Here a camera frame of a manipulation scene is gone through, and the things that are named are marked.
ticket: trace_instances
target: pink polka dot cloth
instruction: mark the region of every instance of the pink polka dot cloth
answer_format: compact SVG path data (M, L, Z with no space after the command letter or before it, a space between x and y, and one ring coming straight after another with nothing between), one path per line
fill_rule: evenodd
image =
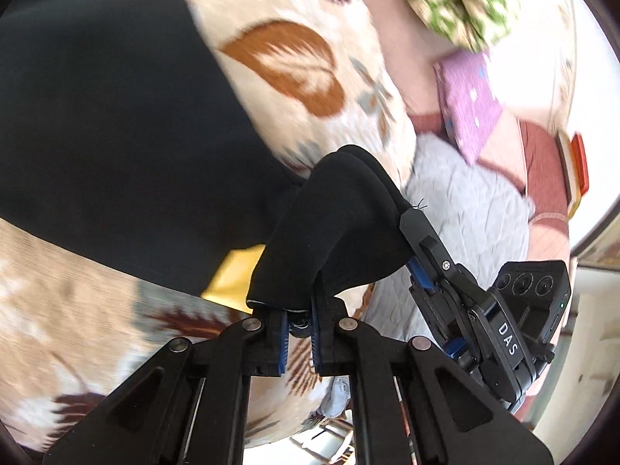
M489 55L458 51L437 62L435 74L448 137L473 166L504 108L489 82Z

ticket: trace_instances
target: yellow object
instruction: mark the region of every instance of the yellow object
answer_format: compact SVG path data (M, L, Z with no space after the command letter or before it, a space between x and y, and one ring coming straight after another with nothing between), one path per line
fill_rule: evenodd
M215 273L207 290L202 292L200 297L213 303L252 313L252 310L246 306L246 296L250 290L252 271L264 249L265 245L256 245L245 250L232 250Z
M562 161L566 197L568 199L568 212L566 217L570 220L581 203L581 187L579 186L577 160L575 159L573 147L570 144L570 138L562 129L558 130L556 134L556 142L560 152L560 160Z

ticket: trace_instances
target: orange object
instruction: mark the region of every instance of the orange object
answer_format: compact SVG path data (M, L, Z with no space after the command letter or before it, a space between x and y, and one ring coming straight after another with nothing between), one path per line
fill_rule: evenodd
M575 133L570 143L577 167L577 177L579 178L579 189L583 196L590 189L590 177L588 176L588 161L585 158L584 139L579 133Z

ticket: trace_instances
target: camera lens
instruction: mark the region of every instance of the camera lens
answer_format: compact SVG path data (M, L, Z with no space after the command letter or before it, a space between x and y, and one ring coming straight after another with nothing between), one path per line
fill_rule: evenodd
M553 278L549 275L543 277L536 285L536 295L547 295L553 288Z
M510 275L504 274L500 279L497 280L497 284L495 285L495 288L497 288L498 290L504 290L508 286L509 283L510 283Z
M532 281L534 278L529 273L521 274L514 282L512 286L512 293L517 296L521 296L525 294L529 290L529 287L532 286Z

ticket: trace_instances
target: black cloth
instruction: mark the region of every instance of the black cloth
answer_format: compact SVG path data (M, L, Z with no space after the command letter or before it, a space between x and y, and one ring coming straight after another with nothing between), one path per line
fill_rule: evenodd
M413 255L399 229L408 208L362 148L348 145L324 157L265 247L248 306L305 312L318 278L333 296L394 273Z
M17 227L199 295L302 183L183 0L13 0L0 18L0 217Z

